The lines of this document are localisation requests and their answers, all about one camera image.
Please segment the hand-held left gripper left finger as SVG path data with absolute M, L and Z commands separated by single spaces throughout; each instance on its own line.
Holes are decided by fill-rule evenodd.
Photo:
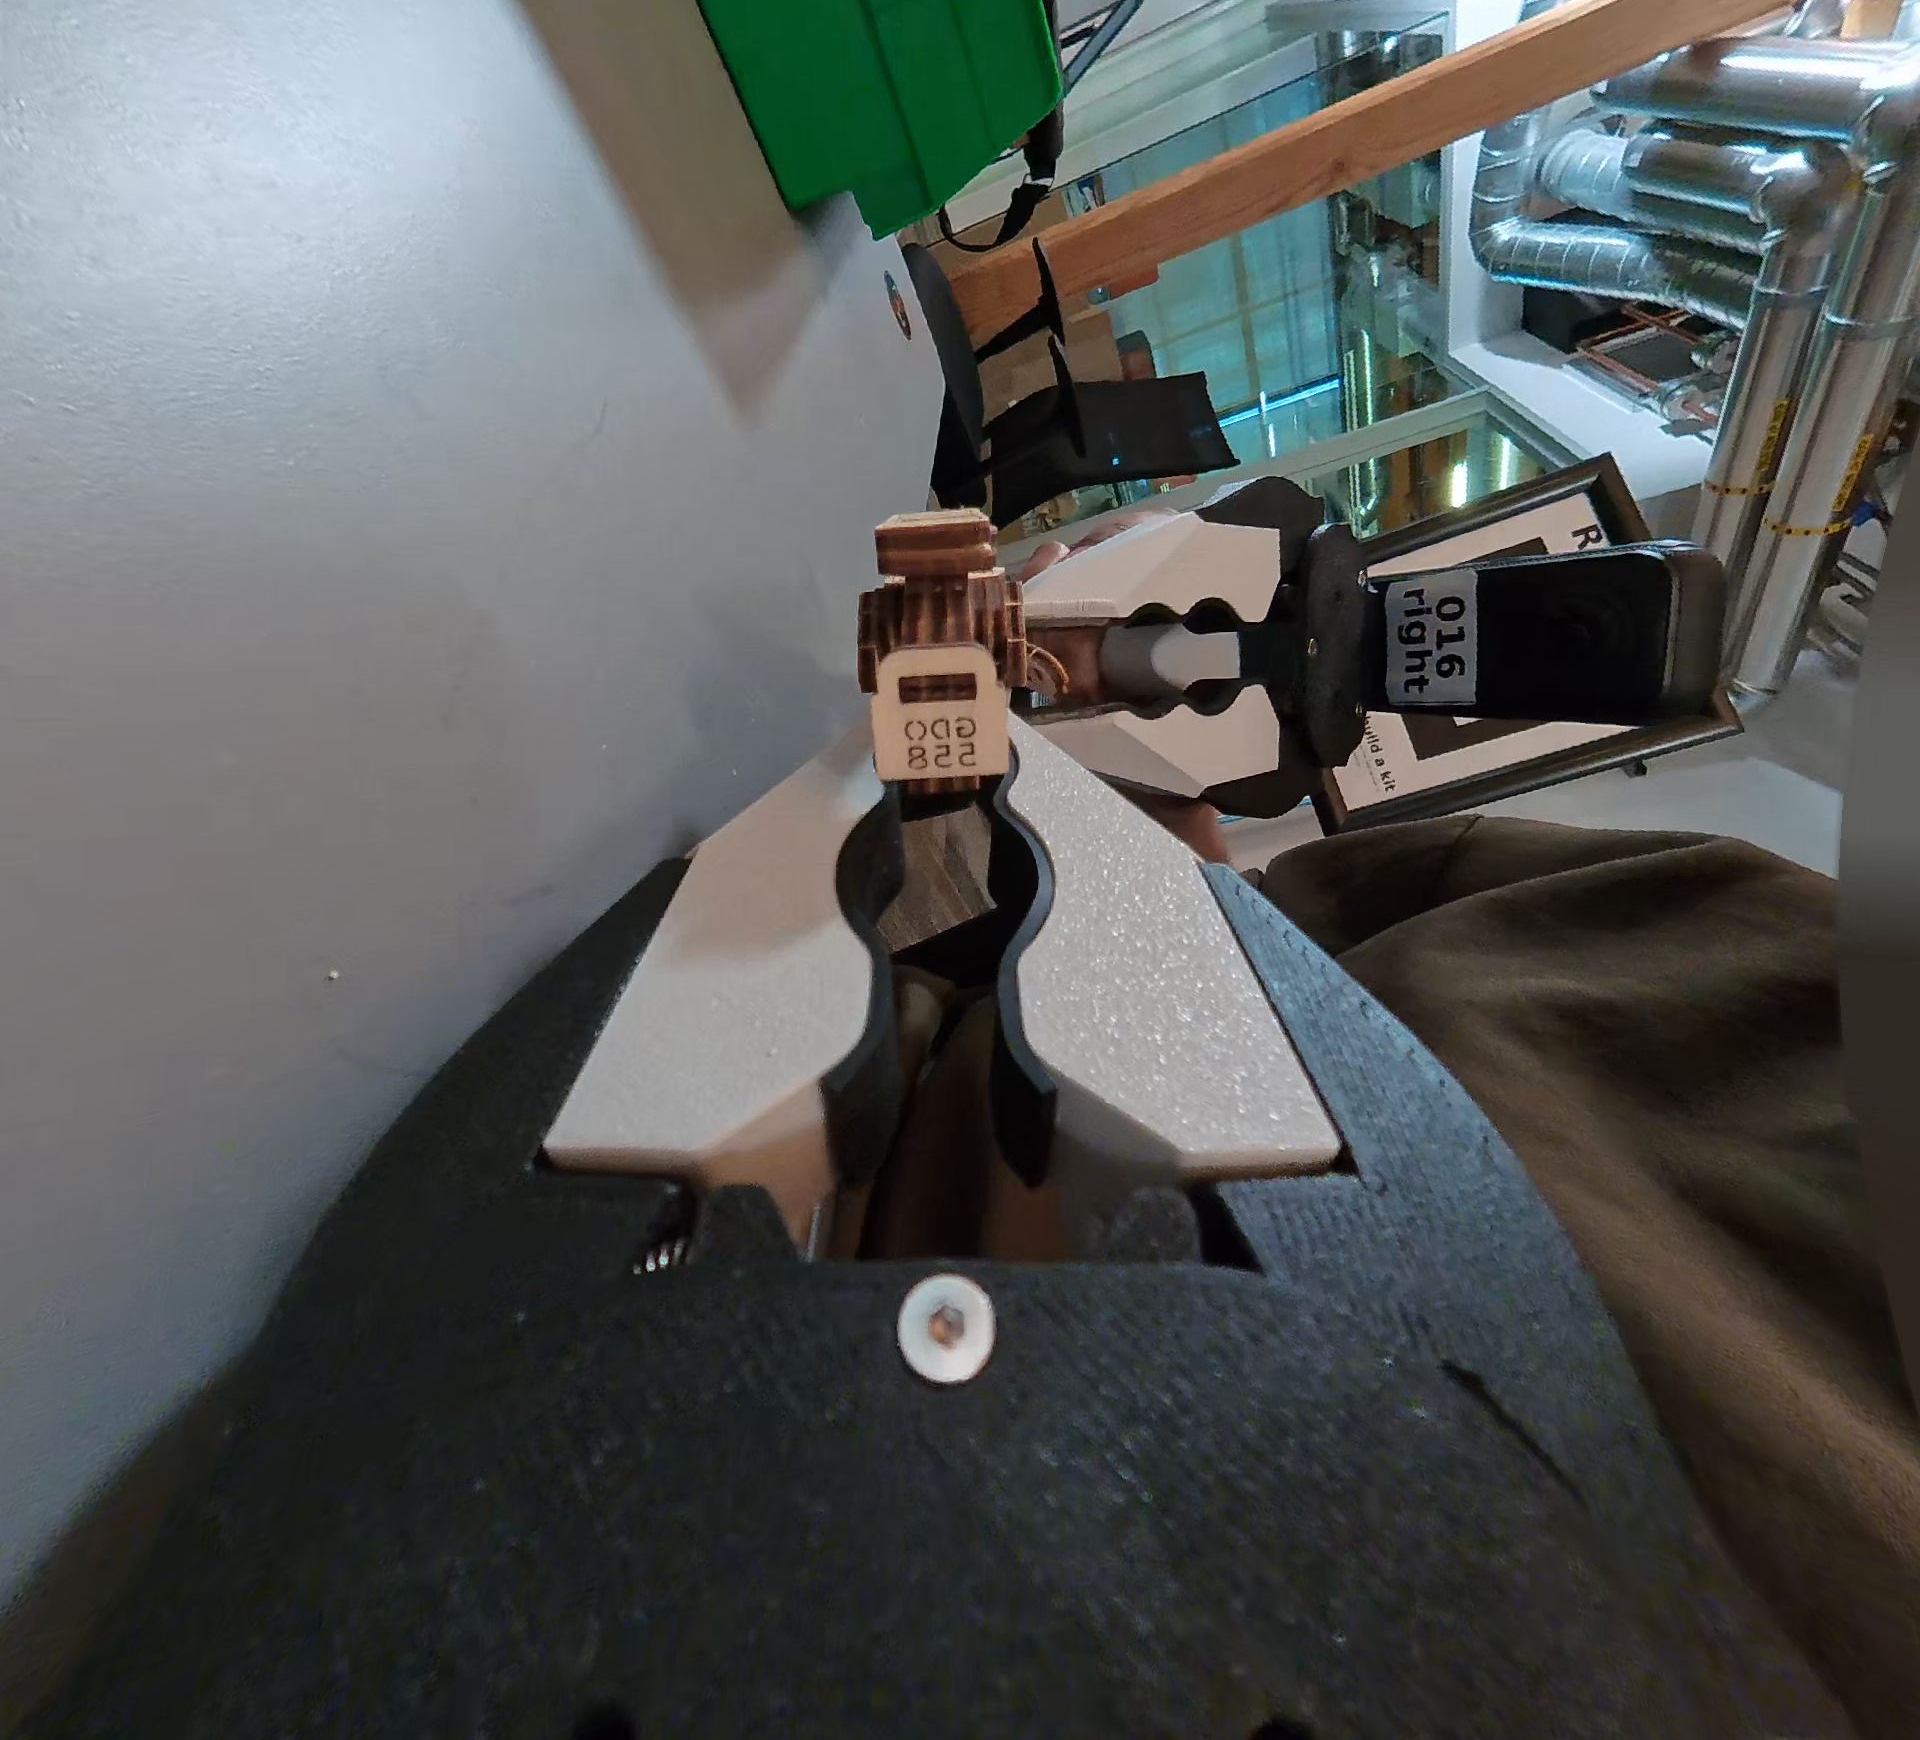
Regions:
M 581 1063 L 543 1152 L 685 1185 L 866 1185 L 903 1107 L 880 913 L 901 800 L 823 753 L 713 832 Z

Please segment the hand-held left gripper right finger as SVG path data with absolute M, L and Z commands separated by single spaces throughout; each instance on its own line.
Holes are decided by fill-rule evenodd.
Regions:
M 1316 1174 L 1342 1136 L 1213 872 L 1010 722 L 998 860 L 1032 898 L 996 975 L 1000 1147 L 1027 1185 L 1185 1187 Z

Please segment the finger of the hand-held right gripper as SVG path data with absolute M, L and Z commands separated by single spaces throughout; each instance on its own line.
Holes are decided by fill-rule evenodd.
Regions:
M 1260 624 L 1282 583 L 1282 530 L 1168 513 L 1075 548 L 1023 584 L 1030 625 L 1127 624 L 1224 612 Z
M 1291 806 L 1291 741 L 1260 685 L 1241 687 L 1214 712 L 1046 705 L 1030 719 L 1063 756 L 1118 788 L 1218 809 Z

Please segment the wooden puzzle model assembly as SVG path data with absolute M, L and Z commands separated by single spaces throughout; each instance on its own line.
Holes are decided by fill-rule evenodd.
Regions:
M 1014 765 L 1019 694 L 1058 695 L 1066 672 L 1027 638 L 1020 586 L 987 513 L 931 508 L 876 527 L 880 580 L 855 612 L 878 778 L 906 821 L 988 797 Z

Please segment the person's right hand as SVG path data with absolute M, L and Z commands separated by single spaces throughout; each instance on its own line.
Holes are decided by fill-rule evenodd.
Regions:
M 1171 519 L 1178 517 L 1178 508 L 1167 508 L 1165 504 L 1128 504 L 1114 510 L 1112 515 L 1076 529 L 1076 535 L 1063 537 L 1055 533 L 1046 537 L 1032 553 L 1028 553 L 1014 568 L 1010 568 L 1010 579 L 1027 583 L 1032 577 L 1057 567 L 1076 553 L 1085 553 L 1100 543 L 1112 540 L 1137 527 L 1158 527 Z

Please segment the framed black-white marker board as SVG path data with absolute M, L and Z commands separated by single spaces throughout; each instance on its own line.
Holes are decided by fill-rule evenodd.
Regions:
M 1647 522 L 1614 456 L 1597 454 L 1372 537 L 1363 555 L 1369 575 L 1381 577 L 1449 568 L 1483 556 L 1593 550 L 1647 537 Z M 1709 745 L 1742 729 L 1723 689 L 1692 718 L 1640 727 L 1435 715 L 1403 724 L 1372 715 L 1358 752 L 1343 768 L 1322 774 L 1311 806 L 1326 836 L 1454 816 Z

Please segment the black office chair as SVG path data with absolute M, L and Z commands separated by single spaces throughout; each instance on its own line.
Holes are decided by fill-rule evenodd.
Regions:
M 1039 301 L 975 347 L 952 282 L 931 249 L 906 244 L 903 263 L 941 356 L 946 398 L 931 493 L 942 508 L 988 510 L 1006 527 L 1064 493 L 1197 476 L 1233 465 L 1204 374 L 1076 381 L 1066 315 L 1042 242 L 1032 242 Z M 987 414 L 980 367 L 1044 334 L 1055 382 Z

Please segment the person's brown shirt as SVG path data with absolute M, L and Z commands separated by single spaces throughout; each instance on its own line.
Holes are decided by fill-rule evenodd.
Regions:
M 1733 1563 L 1861 1735 L 1916 1735 L 1916 1400 L 1844 1092 L 1838 882 L 1509 816 L 1247 878 L 1502 1131 Z

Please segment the silver ventilation ducts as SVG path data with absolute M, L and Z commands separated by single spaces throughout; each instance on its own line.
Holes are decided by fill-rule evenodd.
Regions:
M 1730 579 L 1725 669 L 1770 694 L 1916 356 L 1916 0 L 1878 42 L 1703 40 L 1589 96 L 1632 127 L 1537 110 L 1478 139 L 1467 249 L 1737 334 L 1693 540 Z

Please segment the wooden beam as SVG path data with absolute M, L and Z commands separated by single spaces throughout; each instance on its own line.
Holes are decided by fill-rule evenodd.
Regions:
M 1125 295 L 1168 260 L 1791 2 L 1574 0 L 1048 226 L 1036 242 L 1063 299 Z

